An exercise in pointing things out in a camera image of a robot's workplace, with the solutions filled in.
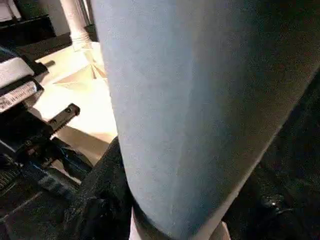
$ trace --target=white sticker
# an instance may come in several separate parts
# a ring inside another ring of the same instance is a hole
[[[0,113],[22,102],[37,92],[37,86],[33,81],[28,81],[22,86],[0,96]]]

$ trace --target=label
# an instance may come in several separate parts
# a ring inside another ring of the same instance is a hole
[[[22,102],[37,92],[37,86],[33,81],[28,81],[22,86],[0,96],[0,113]]]

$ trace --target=white column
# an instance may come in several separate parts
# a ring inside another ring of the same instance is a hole
[[[85,19],[81,9],[77,6],[77,0],[60,0],[64,15],[70,28],[70,37],[74,50],[88,47],[89,34],[85,30]]]

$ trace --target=white pipe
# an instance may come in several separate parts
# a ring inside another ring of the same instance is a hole
[[[74,50],[90,44],[89,34],[85,30],[85,19],[76,0],[60,0],[64,15],[70,28],[70,37]]]
[[[319,67],[320,7],[92,3],[137,229],[207,240]]]

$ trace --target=barcode sticker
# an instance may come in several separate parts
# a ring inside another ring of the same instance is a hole
[[[33,81],[28,81],[22,86],[0,96],[0,113],[22,102],[37,92],[37,86]]]

